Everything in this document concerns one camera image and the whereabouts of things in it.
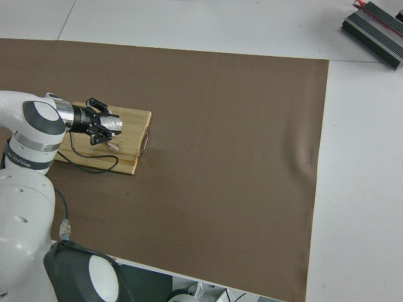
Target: brown mat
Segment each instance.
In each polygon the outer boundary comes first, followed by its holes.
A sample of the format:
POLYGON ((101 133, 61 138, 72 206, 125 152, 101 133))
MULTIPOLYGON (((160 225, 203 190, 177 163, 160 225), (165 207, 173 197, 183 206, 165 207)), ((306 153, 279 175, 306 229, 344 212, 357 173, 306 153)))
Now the brown mat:
POLYGON ((51 168, 73 240, 305 299, 328 61, 28 40, 0 40, 0 56, 2 90, 153 112, 136 175, 51 168))

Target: white tile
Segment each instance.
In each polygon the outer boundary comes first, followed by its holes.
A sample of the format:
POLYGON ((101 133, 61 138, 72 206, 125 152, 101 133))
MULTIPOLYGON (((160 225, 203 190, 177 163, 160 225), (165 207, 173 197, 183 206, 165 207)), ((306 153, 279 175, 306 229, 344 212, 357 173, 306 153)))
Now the white tile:
MULTIPOLYGON (((378 62, 340 30, 352 2, 77 0, 60 39, 378 62)), ((398 2, 378 1, 391 13, 398 2)))
POLYGON ((74 0, 0 0, 0 38, 57 40, 74 0))
POLYGON ((307 302, 402 301, 403 73, 331 62, 307 302))

